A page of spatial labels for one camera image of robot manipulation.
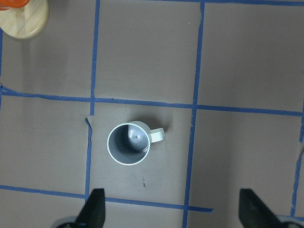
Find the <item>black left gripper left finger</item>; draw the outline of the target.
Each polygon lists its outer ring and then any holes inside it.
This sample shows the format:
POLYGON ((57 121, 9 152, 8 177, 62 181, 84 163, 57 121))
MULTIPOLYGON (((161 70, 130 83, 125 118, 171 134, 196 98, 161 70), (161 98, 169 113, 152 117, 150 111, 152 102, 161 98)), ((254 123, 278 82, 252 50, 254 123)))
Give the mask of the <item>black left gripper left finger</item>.
POLYGON ((73 228, 102 228, 105 223, 105 190, 93 189, 73 228))

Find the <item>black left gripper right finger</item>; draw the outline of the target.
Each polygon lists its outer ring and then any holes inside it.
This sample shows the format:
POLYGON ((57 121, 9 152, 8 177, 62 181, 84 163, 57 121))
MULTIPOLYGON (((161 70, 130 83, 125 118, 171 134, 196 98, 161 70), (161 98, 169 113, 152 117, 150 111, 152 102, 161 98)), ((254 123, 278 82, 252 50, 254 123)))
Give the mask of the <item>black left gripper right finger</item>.
POLYGON ((238 218, 244 228, 278 228, 281 221, 251 189, 240 189, 238 218))

